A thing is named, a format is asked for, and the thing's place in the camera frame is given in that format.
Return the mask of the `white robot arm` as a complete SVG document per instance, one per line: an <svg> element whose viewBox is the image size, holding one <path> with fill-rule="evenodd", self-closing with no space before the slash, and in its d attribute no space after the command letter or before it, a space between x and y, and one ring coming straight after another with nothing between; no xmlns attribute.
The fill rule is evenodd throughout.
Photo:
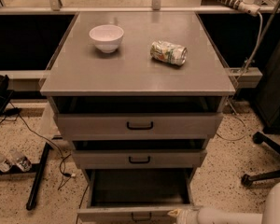
<svg viewBox="0 0 280 224"><path fill-rule="evenodd" d="M189 219L190 209L174 209L167 213L175 224L280 224L280 182L269 192L262 214L225 212L202 207L195 218Z"/></svg>

